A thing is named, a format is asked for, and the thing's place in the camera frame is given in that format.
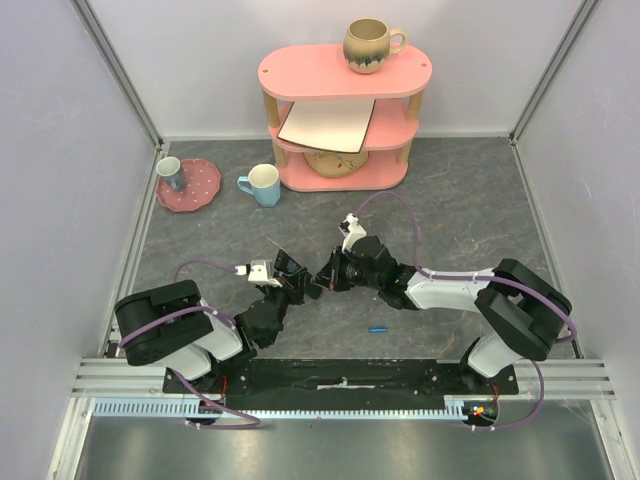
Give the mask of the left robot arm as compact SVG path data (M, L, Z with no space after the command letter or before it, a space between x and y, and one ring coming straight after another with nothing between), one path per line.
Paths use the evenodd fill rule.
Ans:
M321 287L304 267L273 271L266 261L233 268L263 293L245 311L230 316L211 307L192 280L174 282L116 303L119 347L131 366L159 363L178 371L198 393L208 393L219 382L214 364L252 357L254 347L275 343L291 305L306 297L317 299Z

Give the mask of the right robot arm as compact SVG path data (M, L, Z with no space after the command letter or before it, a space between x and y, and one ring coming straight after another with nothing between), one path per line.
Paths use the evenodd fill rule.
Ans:
M396 261L378 237L337 246L315 282L334 292L368 287L397 310L449 309L481 314L493 329L474 341L458 381L477 394L520 359L544 361L572 324L570 301L525 265L504 259L479 272L422 272Z

